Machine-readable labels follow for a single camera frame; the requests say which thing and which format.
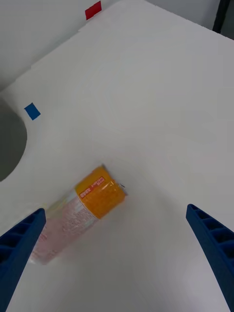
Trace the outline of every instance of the red tape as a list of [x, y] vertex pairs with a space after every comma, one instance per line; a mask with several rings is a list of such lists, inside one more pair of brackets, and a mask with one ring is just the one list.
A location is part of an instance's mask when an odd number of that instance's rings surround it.
[[101, 11], [101, 1], [98, 1], [94, 5], [92, 5], [90, 8], [85, 10], [86, 20], [89, 20], [92, 18], [95, 14]]

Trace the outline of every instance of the white tabletop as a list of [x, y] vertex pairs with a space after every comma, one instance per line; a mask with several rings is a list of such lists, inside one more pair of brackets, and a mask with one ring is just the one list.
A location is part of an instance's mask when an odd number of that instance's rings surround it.
[[233, 55], [233, 41], [123, 0], [3, 91], [28, 142], [0, 184], [1, 234], [101, 163], [129, 194], [55, 261], [27, 264], [8, 311], [229, 310], [185, 213], [234, 230]]

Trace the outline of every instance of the snack package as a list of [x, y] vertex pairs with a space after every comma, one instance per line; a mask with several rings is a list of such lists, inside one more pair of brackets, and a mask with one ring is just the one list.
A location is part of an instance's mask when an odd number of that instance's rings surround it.
[[46, 224], [31, 260], [48, 263], [125, 198], [122, 187], [107, 170], [96, 168], [46, 211]]

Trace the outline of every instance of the plastic wrapper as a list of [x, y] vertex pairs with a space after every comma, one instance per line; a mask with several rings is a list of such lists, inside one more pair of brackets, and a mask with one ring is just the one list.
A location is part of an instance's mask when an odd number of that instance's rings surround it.
[[125, 198], [122, 187], [107, 170], [96, 168], [46, 211], [47, 222], [31, 260], [48, 263]]

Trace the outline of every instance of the orange label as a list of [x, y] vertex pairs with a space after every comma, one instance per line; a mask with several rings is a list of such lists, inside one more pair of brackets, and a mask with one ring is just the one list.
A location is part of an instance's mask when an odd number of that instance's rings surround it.
[[99, 186], [100, 184], [102, 184], [102, 182], [104, 182], [105, 179], [104, 177], [100, 177], [98, 180], [94, 181], [93, 184], [91, 184], [89, 187], [87, 187], [87, 189], [85, 189], [82, 193], [79, 194], [79, 196], [81, 198], [84, 198], [86, 195], [88, 195], [91, 191], [94, 190], [95, 187]]
[[102, 166], [77, 184], [75, 190], [85, 207], [99, 219], [125, 198], [124, 191]]

